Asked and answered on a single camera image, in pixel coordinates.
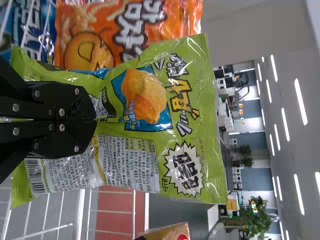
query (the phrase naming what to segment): barcode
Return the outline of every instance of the barcode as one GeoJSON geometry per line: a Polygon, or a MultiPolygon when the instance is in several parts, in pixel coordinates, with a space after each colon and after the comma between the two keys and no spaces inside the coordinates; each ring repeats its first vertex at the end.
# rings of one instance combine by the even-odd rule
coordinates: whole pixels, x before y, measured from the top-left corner
{"type": "Polygon", "coordinates": [[[44,180],[42,178],[41,161],[38,159],[26,159],[25,168],[28,173],[31,190],[37,194],[46,192],[44,180]]]}

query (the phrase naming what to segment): nutrition label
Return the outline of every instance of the nutrition label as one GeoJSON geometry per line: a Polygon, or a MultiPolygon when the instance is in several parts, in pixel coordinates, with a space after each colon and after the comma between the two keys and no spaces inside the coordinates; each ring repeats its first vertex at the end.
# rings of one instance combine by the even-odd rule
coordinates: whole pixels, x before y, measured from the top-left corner
{"type": "Polygon", "coordinates": [[[106,184],[159,193],[156,145],[140,138],[97,135],[98,159],[106,184]]]}
{"type": "Polygon", "coordinates": [[[47,186],[51,193],[97,188],[104,184],[91,144],[83,154],[44,162],[47,186]]]}
{"type": "Polygon", "coordinates": [[[34,193],[103,185],[159,193],[156,145],[140,138],[95,135],[83,154],[60,159],[26,159],[34,193]]]}

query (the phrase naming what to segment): ceiling light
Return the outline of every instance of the ceiling light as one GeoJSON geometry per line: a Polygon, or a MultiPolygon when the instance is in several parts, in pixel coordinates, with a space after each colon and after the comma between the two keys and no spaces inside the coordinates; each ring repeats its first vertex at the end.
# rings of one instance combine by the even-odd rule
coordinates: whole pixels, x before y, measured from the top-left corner
{"type": "Polygon", "coordinates": [[[275,139],[276,139],[276,144],[278,146],[278,150],[280,151],[280,141],[279,141],[279,135],[278,135],[278,129],[277,129],[277,125],[274,125],[274,131],[275,131],[275,139]]]}
{"type": "Polygon", "coordinates": [[[271,143],[271,149],[272,149],[272,156],[275,155],[275,149],[274,149],[274,142],[272,141],[272,135],[270,134],[270,143],[271,143]]]}
{"type": "Polygon", "coordinates": [[[277,69],[276,69],[276,65],[275,65],[275,59],[274,56],[271,55],[271,64],[272,64],[272,69],[273,69],[273,75],[274,75],[274,80],[275,82],[278,82],[278,74],[277,74],[277,69]]]}
{"type": "Polygon", "coordinates": [[[282,240],[285,240],[285,237],[284,237],[284,230],[282,228],[282,223],[280,221],[280,230],[281,230],[281,237],[282,237],[282,240]]]}
{"type": "Polygon", "coordinates": [[[304,100],[302,99],[302,94],[301,94],[298,78],[295,79],[294,86],[295,86],[296,96],[298,98],[302,121],[303,121],[304,125],[307,125],[308,119],[307,119],[306,109],[305,109],[305,105],[304,105],[304,100]]]}
{"type": "Polygon", "coordinates": [[[270,87],[269,87],[269,81],[268,81],[268,79],[266,80],[266,89],[268,90],[269,101],[270,101],[270,103],[272,103],[272,98],[271,98],[271,93],[270,93],[270,87]]]}
{"type": "Polygon", "coordinates": [[[265,130],[249,131],[250,134],[265,132],[265,130]]]}
{"type": "Polygon", "coordinates": [[[258,79],[256,80],[256,86],[257,86],[257,88],[258,88],[258,94],[259,94],[259,96],[260,96],[260,87],[259,87],[259,81],[258,81],[258,79]]]}
{"type": "Polygon", "coordinates": [[[240,73],[244,73],[244,72],[248,72],[248,71],[252,71],[252,70],[256,70],[256,69],[255,68],[248,68],[248,69],[241,70],[240,73]]]}
{"type": "Polygon", "coordinates": [[[272,183],[273,183],[274,196],[277,197],[276,182],[274,177],[272,177],[272,183]]]}
{"type": "Polygon", "coordinates": [[[315,173],[316,184],[318,185],[319,195],[320,195],[320,172],[315,173]]]}
{"type": "Polygon", "coordinates": [[[281,192],[280,181],[278,176],[276,176],[276,182],[278,184],[279,197],[280,197],[280,200],[282,201],[282,192],[281,192]]]}
{"type": "Polygon", "coordinates": [[[260,70],[260,64],[259,63],[258,63],[258,71],[259,71],[260,82],[262,82],[261,70],[260,70]]]}
{"type": "Polygon", "coordinates": [[[302,202],[301,192],[300,192],[300,186],[299,186],[299,180],[297,174],[294,175],[294,182],[295,182],[295,188],[296,193],[298,195],[299,205],[300,205],[300,211],[302,215],[305,215],[305,208],[304,203],[302,202]]]}
{"type": "Polygon", "coordinates": [[[264,109],[263,108],[261,108],[261,113],[262,113],[263,126],[266,126],[265,114],[264,114],[264,109]]]}
{"type": "Polygon", "coordinates": [[[285,230],[286,240],[290,240],[288,230],[285,230]]]}
{"type": "Polygon", "coordinates": [[[289,135],[288,124],[287,124],[287,119],[286,119],[286,114],[285,114],[284,108],[281,108],[281,113],[282,113],[282,120],[283,120],[283,124],[284,124],[284,131],[285,131],[286,140],[289,142],[290,135],[289,135]]]}

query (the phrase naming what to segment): green snack bag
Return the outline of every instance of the green snack bag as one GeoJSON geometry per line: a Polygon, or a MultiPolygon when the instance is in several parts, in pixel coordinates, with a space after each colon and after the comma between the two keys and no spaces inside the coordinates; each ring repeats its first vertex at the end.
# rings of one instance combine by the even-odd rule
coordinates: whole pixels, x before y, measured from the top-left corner
{"type": "Polygon", "coordinates": [[[51,71],[18,47],[11,64],[26,81],[84,86],[98,121],[84,154],[25,159],[25,168],[15,170],[13,206],[30,201],[30,192],[36,197],[103,185],[227,203],[214,73],[204,34],[155,43],[104,79],[92,72],[51,71]],[[37,181],[35,166],[43,176],[37,181]]]}

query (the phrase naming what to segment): plastic packaging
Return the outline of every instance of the plastic packaging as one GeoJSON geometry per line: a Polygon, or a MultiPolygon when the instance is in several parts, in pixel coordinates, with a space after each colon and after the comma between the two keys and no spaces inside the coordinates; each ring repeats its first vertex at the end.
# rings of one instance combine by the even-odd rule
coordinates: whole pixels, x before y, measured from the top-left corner
{"type": "MultiPolygon", "coordinates": [[[[49,0],[35,0],[32,8],[32,17],[27,28],[28,13],[32,1],[13,1],[4,27],[3,38],[0,42],[0,55],[9,63],[12,44],[20,46],[25,35],[23,48],[32,59],[45,63],[53,63],[53,51],[56,41],[56,8],[49,0]]],[[[4,24],[8,1],[1,1],[0,25],[4,24]]]]}
{"type": "Polygon", "coordinates": [[[201,32],[203,0],[58,1],[55,65],[96,71],[138,57],[150,44],[201,32]]]}
{"type": "Polygon", "coordinates": [[[13,206],[30,201],[31,190],[36,196],[103,185],[227,203],[214,74],[204,34],[155,43],[104,79],[39,64],[18,47],[11,64],[26,81],[84,86],[98,120],[84,154],[26,159],[17,168],[13,206]]]}
{"type": "Polygon", "coordinates": [[[135,240],[191,240],[187,222],[148,229],[135,240]]]}

